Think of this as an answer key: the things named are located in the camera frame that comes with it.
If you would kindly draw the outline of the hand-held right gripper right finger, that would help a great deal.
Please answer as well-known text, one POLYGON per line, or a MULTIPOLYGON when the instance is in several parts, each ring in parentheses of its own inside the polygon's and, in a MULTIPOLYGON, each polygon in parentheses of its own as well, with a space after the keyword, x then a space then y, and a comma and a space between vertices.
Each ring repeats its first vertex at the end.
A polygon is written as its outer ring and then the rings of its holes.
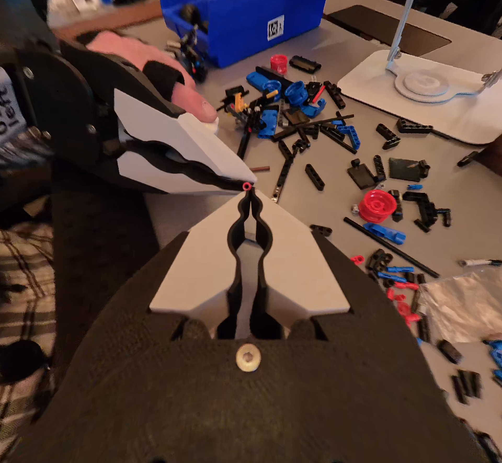
POLYGON ((311 229, 251 190, 255 241, 262 249, 251 334, 281 339, 295 322, 347 313, 350 304, 311 229))

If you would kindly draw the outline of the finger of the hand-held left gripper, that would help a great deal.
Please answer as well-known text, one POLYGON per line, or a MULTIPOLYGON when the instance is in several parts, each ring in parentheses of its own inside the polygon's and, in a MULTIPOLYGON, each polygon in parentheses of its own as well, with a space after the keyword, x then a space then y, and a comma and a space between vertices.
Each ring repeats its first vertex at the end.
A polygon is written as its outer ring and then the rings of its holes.
POLYGON ((198 164, 181 163, 127 151, 117 159, 120 176, 172 195, 235 195, 246 189, 243 179, 225 178, 198 164))
POLYGON ((204 166, 225 178, 256 183, 257 177, 244 161, 194 115, 169 116, 118 89, 114 91, 114 109, 124 153, 134 151, 146 158, 156 154, 204 166))

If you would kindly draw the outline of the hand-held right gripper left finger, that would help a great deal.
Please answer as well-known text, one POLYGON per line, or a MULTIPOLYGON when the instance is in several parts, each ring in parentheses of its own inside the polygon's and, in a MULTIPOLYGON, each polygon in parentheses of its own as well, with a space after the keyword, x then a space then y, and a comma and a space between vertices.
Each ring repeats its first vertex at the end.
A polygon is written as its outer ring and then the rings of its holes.
POLYGON ((252 192, 231 199, 187 233, 149 309, 199 320, 219 339, 235 338, 242 304, 238 249, 246 240, 252 192))

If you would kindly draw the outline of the white desk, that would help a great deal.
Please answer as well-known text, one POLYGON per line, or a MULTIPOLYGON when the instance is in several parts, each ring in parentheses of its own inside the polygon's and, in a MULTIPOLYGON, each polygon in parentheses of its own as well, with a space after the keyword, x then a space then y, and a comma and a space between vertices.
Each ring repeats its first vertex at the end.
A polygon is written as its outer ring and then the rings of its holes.
MULTIPOLYGON (((361 4, 373 7, 379 12, 398 18, 398 5, 385 0, 327 0, 326 12, 331 13, 344 7, 361 4)), ((436 62, 461 67, 479 73, 494 71, 501 65, 501 41, 440 19, 414 11, 410 21, 417 27, 442 35, 451 40, 449 44, 425 55, 436 62)), ((160 41, 171 38, 173 33, 160 20, 124 30, 126 34, 140 37, 160 47, 160 41)), ((346 30, 323 21, 319 28, 296 39, 283 43, 272 53, 262 52, 223 70, 210 72, 207 84, 202 86, 203 95, 211 102, 219 103, 223 90, 241 84, 254 65, 267 62, 274 52, 305 55, 322 63, 323 78, 339 81, 359 62, 377 51, 379 47, 346 30)), ((393 128, 395 117, 347 99, 348 114, 355 115, 355 127, 361 137, 361 150, 356 155, 368 167, 372 159, 380 154, 387 169, 388 156, 380 152, 381 137, 374 131, 377 124, 384 123, 393 128)), ((261 173, 258 189, 270 198, 282 167, 282 155, 272 142, 251 141, 247 153, 250 166, 270 166, 270 171, 261 173)), ((470 274, 482 275, 482 287, 496 281, 495 289, 501 289, 501 267, 462 268, 458 260, 498 259, 501 260, 501 178, 477 162, 459 168, 457 161, 480 148, 446 140, 435 134, 405 135, 400 145, 389 151, 391 157, 403 159, 425 159, 431 166, 430 176, 424 181, 424 192, 440 208, 450 208, 453 224, 445 228, 438 221, 429 233, 423 233, 414 224, 418 216, 414 203, 404 203, 402 226, 407 240, 400 247, 405 253, 418 259, 426 266, 448 279, 448 288, 457 281, 467 281, 470 274)), ((343 222, 351 216, 351 205, 358 202, 363 191, 347 175, 346 169, 354 156, 337 146, 323 134, 313 141, 312 148, 298 155, 287 177, 279 206, 298 220, 319 224, 333 229, 330 241, 348 257, 357 254, 365 257, 379 245, 343 222), (306 163, 311 163, 321 174, 326 186, 317 191, 304 173, 306 163)), ((155 234, 160 247, 164 247, 180 232, 191 228, 207 215, 229 200, 229 196, 171 196, 145 195, 155 234)), ((249 299, 256 289, 256 264, 259 257, 257 246, 247 245, 239 250, 243 253, 244 299, 242 312, 250 310, 249 299)), ((473 370, 482 377, 482 399, 469 399, 469 405, 457 401, 450 376, 456 367, 450 364, 436 346, 424 343, 421 347, 437 384, 448 391, 448 403, 453 412, 466 419, 474 429, 488 433, 501 449, 501 386, 493 379, 495 368, 488 347, 479 339, 456 344, 464 359, 458 368, 473 370)))

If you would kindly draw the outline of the person's left hand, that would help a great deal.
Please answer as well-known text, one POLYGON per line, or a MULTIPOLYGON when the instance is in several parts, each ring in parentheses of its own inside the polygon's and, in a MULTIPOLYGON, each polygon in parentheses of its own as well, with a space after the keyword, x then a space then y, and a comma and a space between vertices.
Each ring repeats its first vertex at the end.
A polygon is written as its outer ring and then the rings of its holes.
POLYGON ((147 77, 164 99, 202 123, 216 122, 215 108, 198 93, 195 81, 183 65, 167 52, 113 31, 99 32, 86 48, 125 59, 147 77))

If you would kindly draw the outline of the black perpendicular connector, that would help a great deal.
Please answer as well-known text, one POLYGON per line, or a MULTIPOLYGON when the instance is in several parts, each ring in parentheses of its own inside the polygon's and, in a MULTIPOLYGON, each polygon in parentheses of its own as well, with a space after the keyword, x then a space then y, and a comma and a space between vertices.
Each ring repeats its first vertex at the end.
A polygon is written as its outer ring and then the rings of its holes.
POLYGON ((383 249, 377 249, 366 260, 366 269, 373 272, 386 272, 392 262, 393 255, 383 249))

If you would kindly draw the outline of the partly built toy model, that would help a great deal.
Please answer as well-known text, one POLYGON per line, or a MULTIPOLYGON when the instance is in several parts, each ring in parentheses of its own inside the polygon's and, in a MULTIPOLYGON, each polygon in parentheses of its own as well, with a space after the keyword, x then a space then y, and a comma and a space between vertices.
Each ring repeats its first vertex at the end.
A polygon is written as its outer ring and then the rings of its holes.
POLYGON ((192 3, 182 6, 179 16, 192 28, 180 38, 179 43, 167 41, 165 51, 172 54, 196 83, 204 83, 208 74, 204 54, 198 51, 199 34, 207 34, 209 22, 202 20, 198 7, 192 3))

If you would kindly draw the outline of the long black axle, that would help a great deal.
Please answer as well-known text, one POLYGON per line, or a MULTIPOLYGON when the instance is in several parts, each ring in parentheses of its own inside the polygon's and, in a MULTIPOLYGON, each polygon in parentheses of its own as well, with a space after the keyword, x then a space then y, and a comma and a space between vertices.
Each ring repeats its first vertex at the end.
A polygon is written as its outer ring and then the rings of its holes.
POLYGON ((430 277, 433 277, 435 279, 441 278, 441 274, 439 274, 436 271, 432 270, 431 268, 429 268, 428 266, 424 265, 423 263, 421 263, 417 259, 411 257, 410 255, 408 255, 407 253, 403 252, 402 250, 400 250, 396 246, 390 244, 389 242, 387 242, 383 238, 380 238, 377 235, 375 235, 375 234, 371 233, 370 231, 366 230, 362 225, 356 223, 355 221, 351 220, 350 218, 344 217, 343 218, 343 222, 346 223, 346 224, 348 224, 348 225, 350 225, 351 227, 353 227, 357 231, 361 232, 366 237, 372 239, 373 241, 375 241, 376 243, 378 243, 380 246, 386 248, 387 250, 391 251, 392 253, 394 253, 397 256, 399 256, 402 259, 404 259, 405 261, 408 261, 411 265, 413 265, 414 267, 420 269, 422 272, 428 274, 430 277))

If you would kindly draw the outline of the pile of small building pieces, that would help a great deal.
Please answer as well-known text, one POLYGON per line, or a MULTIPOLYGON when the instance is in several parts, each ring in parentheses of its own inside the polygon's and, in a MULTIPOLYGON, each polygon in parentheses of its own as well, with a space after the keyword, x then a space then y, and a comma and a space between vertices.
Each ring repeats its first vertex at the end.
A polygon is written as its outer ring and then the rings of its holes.
POLYGON ((404 275, 413 275, 412 272, 400 272, 399 267, 391 266, 386 272, 372 274, 375 281, 382 281, 386 298, 394 305, 398 313, 409 328, 416 328, 418 343, 434 345, 439 354, 452 365, 463 365, 465 355, 460 351, 461 345, 477 344, 478 350, 485 353, 490 360, 488 368, 489 379, 501 390, 501 337, 487 338, 477 342, 452 344, 447 340, 434 342, 424 310, 419 310, 420 287, 427 283, 422 274, 417 275, 414 283, 404 278, 404 275))

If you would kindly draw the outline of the black flat panel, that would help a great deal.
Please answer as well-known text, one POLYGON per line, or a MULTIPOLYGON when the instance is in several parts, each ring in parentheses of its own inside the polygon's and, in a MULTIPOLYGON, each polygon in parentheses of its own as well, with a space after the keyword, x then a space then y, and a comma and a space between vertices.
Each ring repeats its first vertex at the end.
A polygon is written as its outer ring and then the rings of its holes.
POLYGON ((377 177, 371 173, 367 165, 360 162, 360 159, 350 162, 347 173, 360 190, 372 188, 379 183, 377 177))

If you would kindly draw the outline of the blue tagged storage bin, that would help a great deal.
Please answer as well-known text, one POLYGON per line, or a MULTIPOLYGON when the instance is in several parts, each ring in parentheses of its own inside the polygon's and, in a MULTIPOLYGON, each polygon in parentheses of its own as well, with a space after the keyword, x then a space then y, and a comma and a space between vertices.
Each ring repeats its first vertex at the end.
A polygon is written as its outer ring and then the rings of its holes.
POLYGON ((199 51, 224 68, 318 27, 326 0, 160 0, 166 26, 183 37, 193 27, 181 17, 194 5, 208 31, 199 51))

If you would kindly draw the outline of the large blue curved panel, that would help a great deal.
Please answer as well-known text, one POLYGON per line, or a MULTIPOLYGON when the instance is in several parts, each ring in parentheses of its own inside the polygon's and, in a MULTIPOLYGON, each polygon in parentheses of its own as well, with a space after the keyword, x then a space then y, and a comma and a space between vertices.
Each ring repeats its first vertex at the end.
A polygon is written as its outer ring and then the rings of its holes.
POLYGON ((324 110, 325 105, 325 99, 320 98, 316 103, 303 105, 301 111, 309 119, 314 119, 324 110))

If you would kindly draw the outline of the blue angled beam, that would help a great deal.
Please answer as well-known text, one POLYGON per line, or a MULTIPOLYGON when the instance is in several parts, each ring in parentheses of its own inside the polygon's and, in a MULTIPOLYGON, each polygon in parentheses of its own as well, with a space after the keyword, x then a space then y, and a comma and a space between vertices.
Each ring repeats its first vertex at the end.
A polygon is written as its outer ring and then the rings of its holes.
POLYGON ((337 129, 340 133, 348 136, 353 150, 358 151, 361 146, 361 141, 355 128, 352 125, 340 125, 337 129))

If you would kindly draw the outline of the black curved panel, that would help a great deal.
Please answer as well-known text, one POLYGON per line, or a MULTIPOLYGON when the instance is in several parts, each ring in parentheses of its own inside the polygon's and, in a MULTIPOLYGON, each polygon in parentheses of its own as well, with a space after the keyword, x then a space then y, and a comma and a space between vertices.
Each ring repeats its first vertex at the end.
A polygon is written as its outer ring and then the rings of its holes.
POLYGON ((430 165, 425 160, 389 158, 389 177, 419 183, 428 177, 430 165))

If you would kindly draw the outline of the black angled beam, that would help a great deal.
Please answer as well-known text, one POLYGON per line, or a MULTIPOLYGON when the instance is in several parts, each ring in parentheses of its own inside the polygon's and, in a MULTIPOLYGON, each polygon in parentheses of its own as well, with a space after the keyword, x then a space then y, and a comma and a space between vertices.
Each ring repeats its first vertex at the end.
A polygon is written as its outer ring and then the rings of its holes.
POLYGON ((398 146, 401 142, 401 138, 393 133, 386 125, 380 123, 377 125, 375 131, 381 135, 385 142, 382 146, 382 150, 390 150, 396 146, 398 146))

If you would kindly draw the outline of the clear plastic bag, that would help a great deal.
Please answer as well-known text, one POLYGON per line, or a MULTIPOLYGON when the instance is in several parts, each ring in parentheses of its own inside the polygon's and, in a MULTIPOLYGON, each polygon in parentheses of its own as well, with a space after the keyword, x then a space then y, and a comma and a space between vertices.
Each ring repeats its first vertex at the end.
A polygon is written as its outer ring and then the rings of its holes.
POLYGON ((452 344, 501 337, 501 267, 484 266, 420 286, 434 342, 452 344))

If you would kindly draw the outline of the person's plaid shirt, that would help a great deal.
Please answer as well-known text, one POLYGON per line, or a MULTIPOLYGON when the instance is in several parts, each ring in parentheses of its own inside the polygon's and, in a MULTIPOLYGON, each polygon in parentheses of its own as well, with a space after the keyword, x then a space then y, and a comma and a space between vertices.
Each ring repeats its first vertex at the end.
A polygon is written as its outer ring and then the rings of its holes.
POLYGON ((25 222, 1 230, 1 458, 52 396, 56 337, 53 228, 25 222))

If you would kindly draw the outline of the black L-shaped beam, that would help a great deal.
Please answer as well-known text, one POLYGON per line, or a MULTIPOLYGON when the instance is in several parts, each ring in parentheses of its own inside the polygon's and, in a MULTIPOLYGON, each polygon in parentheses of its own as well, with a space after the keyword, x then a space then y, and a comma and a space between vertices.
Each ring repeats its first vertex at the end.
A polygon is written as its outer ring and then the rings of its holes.
POLYGON ((431 125, 423 125, 413 123, 406 119, 398 119, 396 128, 401 134, 428 135, 433 132, 434 128, 431 125))

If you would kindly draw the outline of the white book stand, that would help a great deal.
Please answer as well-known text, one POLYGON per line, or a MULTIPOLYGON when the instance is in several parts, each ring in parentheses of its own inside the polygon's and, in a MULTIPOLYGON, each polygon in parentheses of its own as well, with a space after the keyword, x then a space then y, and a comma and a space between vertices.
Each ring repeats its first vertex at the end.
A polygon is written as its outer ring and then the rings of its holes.
POLYGON ((404 53, 400 44, 413 2, 405 2, 387 56, 372 53, 338 86, 351 99, 431 125, 446 137, 490 144, 501 135, 501 69, 481 75, 404 53))

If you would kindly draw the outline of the black frame piece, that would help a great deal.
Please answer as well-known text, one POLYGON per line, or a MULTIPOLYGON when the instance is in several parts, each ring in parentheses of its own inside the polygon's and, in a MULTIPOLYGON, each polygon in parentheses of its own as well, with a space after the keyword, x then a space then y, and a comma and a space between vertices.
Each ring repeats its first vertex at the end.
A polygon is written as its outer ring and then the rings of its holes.
POLYGON ((414 221, 414 224, 424 233, 429 233, 440 216, 443 226, 450 228, 452 226, 451 209, 436 208, 435 204, 430 201, 429 196, 423 192, 406 191, 402 195, 402 200, 406 202, 414 202, 417 204, 420 218, 414 221))

